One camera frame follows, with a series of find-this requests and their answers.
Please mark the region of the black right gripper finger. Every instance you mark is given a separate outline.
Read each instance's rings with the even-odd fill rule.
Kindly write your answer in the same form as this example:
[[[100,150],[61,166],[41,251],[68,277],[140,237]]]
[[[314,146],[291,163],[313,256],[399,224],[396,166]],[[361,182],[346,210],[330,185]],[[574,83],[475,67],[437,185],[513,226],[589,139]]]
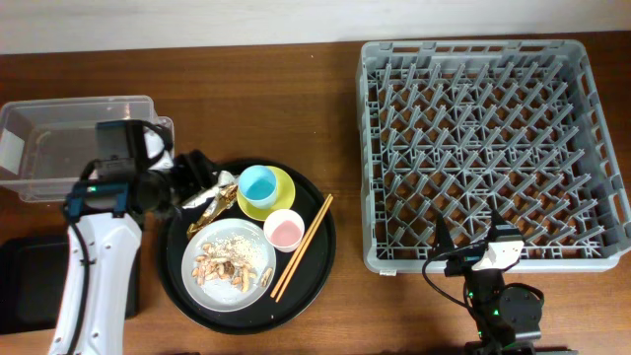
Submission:
[[[491,228],[489,229],[487,240],[498,242],[501,238],[514,236],[516,228],[508,223],[502,215],[495,209],[491,211]]]
[[[448,252],[455,249],[455,244],[450,234],[450,230],[445,222],[442,213],[439,213],[435,222],[436,247],[437,254]]]

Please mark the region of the gold snack wrapper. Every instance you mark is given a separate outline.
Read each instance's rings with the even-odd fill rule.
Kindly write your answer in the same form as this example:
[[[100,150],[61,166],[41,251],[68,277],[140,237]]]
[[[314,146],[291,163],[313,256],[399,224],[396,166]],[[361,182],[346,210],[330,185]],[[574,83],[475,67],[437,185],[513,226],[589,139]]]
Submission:
[[[222,212],[229,210],[237,200],[238,187],[235,183],[222,187],[200,218],[189,225],[186,236],[191,240],[199,231],[210,225]]]

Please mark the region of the blue cup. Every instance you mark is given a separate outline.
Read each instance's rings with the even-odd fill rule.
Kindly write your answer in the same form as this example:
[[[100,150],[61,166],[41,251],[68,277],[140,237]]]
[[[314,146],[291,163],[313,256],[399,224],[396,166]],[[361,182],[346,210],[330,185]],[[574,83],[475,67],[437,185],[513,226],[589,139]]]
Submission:
[[[247,202],[258,209],[268,209],[277,200],[277,177],[267,167],[254,165],[239,177],[238,187]]]

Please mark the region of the pink cup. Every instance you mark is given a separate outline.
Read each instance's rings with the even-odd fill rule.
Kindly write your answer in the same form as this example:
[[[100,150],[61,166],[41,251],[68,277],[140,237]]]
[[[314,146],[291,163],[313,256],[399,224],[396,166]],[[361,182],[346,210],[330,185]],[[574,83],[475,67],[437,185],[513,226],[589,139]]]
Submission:
[[[279,251],[294,251],[305,234],[303,218],[294,210],[281,209],[272,212],[264,221],[265,238]]]

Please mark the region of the white tissue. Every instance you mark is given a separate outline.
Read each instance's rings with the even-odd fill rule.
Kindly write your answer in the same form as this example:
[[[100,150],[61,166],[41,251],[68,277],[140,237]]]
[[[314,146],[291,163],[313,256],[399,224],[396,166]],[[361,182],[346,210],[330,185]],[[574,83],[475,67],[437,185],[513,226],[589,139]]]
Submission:
[[[220,171],[219,173],[215,174],[215,178],[217,179],[217,182],[212,187],[204,189],[201,192],[193,195],[189,199],[185,200],[181,204],[181,207],[183,209],[192,209],[199,207],[207,200],[215,198],[224,187],[230,184],[234,184],[238,180],[237,177],[233,176],[228,171]]]

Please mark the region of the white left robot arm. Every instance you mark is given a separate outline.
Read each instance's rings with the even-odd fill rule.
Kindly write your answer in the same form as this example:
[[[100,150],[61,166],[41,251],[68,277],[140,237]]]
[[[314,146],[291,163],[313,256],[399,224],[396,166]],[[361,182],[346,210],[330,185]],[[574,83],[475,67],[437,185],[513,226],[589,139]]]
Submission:
[[[171,217],[217,181],[217,168],[195,150],[168,169],[140,159],[94,159],[62,206],[69,260],[52,354],[119,354],[134,260],[148,214]]]

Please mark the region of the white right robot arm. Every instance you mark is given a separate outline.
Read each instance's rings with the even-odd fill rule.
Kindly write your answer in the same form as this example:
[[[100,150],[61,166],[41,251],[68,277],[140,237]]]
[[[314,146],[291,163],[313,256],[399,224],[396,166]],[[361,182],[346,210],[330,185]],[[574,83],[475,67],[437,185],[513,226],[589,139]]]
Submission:
[[[447,277],[464,278],[459,301],[438,286],[433,289],[465,308],[474,320],[479,339],[464,345],[466,354],[534,354],[541,337],[539,322],[543,293],[523,283],[507,284],[504,273],[517,265],[525,239],[520,230],[497,211],[491,212],[490,229],[481,241],[458,248],[442,215],[436,218],[434,261],[446,263]]]

